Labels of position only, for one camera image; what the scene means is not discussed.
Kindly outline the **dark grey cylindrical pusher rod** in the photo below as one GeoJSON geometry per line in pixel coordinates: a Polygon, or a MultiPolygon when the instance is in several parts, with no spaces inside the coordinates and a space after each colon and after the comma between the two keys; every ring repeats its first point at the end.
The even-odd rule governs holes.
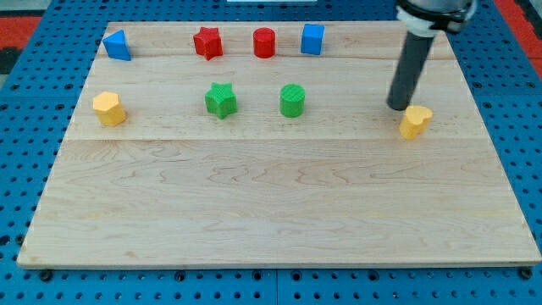
{"type": "Polygon", "coordinates": [[[386,100],[391,109],[403,111],[410,105],[433,42],[433,36],[407,32],[386,100]]]}

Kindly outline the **black white robot end mount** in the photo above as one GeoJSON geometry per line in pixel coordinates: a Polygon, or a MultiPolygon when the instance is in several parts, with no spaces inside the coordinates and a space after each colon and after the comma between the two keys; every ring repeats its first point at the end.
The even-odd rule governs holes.
{"type": "Polygon", "coordinates": [[[478,0],[396,0],[397,19],[415,36],[458,34],[472,20],[478,0]]]}

